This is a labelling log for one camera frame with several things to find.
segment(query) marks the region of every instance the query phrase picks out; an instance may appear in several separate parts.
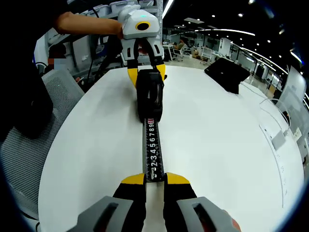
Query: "white desk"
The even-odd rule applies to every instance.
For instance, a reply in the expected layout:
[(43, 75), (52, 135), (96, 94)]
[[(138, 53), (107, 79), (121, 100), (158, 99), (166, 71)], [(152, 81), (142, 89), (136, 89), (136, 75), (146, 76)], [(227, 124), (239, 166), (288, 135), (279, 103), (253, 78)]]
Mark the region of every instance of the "white desk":
[(170, 59), (173, 60), (172, 53), (170, 52), (170, 48), (171, 48), (171, 47), (174, 47), (174, 45), (172, 45), (172, 44), (164, 44), (164, 45), (162, 45), (162, 46), (168, 48), (168, 50), (169, 50), (169, 55), (170, 55)]
[[(166, 74), (159, 123), (165, 172), (185, 176), (243, 232), (273, 231), (289, 207), (281, 206), (278, 168), (255, 116), (261, 99), (241, 85), (239, 96), (228, 93), (203, 70), (167, 66)], [(293, 180), (287, 205), (303, 180), (299, 150), (290, 143), (281, 151)], [(68, 230), (79, 213), (141, 172), (136, 91), (126, 68), (111, 70), (74, 107), (51, 146), (39, 190), (42, 231)], [(165, 230), (161, 190), (147, 184), (144, 231)]]

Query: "person's arm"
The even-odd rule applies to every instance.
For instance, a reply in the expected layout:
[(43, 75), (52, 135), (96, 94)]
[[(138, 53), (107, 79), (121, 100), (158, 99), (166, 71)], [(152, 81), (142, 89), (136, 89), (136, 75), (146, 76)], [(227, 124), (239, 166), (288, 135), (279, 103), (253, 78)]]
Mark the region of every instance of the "person's arm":
[(117, 35), (122, 39), (122, 25), (117, 20), (95, 18), (71, 12), (61, 14), (54, 25), (61, 34), (105, 34)]

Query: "person's hand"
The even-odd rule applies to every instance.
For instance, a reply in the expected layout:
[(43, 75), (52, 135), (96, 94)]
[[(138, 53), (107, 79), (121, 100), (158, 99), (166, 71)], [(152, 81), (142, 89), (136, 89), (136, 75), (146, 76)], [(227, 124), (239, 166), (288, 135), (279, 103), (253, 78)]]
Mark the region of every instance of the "person's hand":
[(124, 35), (122, 33), (122, 24), (119, 22), (115, 24), (115, 34), (120, 40), (124, 38)]

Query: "person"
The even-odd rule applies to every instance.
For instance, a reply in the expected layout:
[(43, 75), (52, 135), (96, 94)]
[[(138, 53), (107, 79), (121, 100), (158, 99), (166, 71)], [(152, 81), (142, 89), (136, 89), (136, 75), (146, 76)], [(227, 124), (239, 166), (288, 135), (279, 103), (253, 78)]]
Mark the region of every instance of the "person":
[(2, 111), (0, 141), (4, 141), (12, 127), (28, 138), (37, 138), (47, 125), (53, 110), (38, 70), (32, 62), (36, 42), (48, 30), (59, 34), (108, 34), (123, 37), (122, 25), (116, 20), (88, 17), (69, 11), (66, 0), (18, 0), (18, 7), (5, 24), (8, 49), (6, 70), (10, 73), (2, 82)]
[(180, 43), (178, 45), (174, 45), (174, 48), (177, 49), (177, 50), (180, 50), (183, 46), (184, 46), (184, 41), (183, 39), (181, 38), (180, 39)]
[(181, 37), (180, 43), (178, 45), (174, 45), (174, 48), (177, 50), (180, 50), (185, 44), (188, 45), (188, 39), (185, 37)]

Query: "tape measure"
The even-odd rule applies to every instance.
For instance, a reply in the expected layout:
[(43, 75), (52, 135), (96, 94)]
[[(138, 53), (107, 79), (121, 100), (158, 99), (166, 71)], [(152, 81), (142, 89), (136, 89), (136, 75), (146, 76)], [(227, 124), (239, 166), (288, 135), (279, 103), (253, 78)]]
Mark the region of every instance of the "tape measure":
[(164, 181), (164, 169), (161, 153), (158, 122), (147, 118), (143, 126), (144, 172), (148, 182)]

